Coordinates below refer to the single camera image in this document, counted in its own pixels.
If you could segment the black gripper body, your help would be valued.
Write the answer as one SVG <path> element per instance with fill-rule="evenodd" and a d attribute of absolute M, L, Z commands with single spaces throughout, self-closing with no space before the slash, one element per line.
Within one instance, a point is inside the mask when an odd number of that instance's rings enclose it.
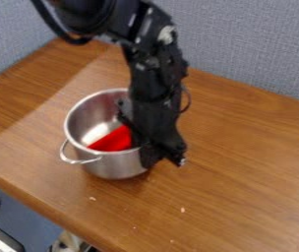
<path fill-rule="evenodd" d="M 116 100 L 117 120 L 131 130 L 131 146 L 156 145 L 164 158 L 175 165 L 186 163 L 187 143 L 178 130 L 182 99 L 166 98 L 155 102 L 139 102 L 128 97 Z"/>

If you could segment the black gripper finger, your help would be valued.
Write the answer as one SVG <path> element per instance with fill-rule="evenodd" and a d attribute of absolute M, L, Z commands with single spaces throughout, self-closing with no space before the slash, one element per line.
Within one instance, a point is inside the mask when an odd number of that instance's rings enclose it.
<path fill-rule="evenodd" d="M 151 143 L 141 145 L 139 153 L 140 163 L 144 168 L 151 168 L 164 158 L 162 149 Z"/>

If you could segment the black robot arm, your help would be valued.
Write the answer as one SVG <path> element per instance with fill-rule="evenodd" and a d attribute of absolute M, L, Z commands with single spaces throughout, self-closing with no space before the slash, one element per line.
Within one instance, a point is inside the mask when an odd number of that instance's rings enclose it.
<path fill-rule="evenodd" d="M 186 161 L 187 142 L 178 120 L 188 109 L 187 61 L 172 16 L 151 0 L 30 0 L 59 38 L 84 45 L 107 36 L 123 52 L 129 69 L 127 98 L 116 102 L 117 119 L 131 130 L 140 161 Z"/>

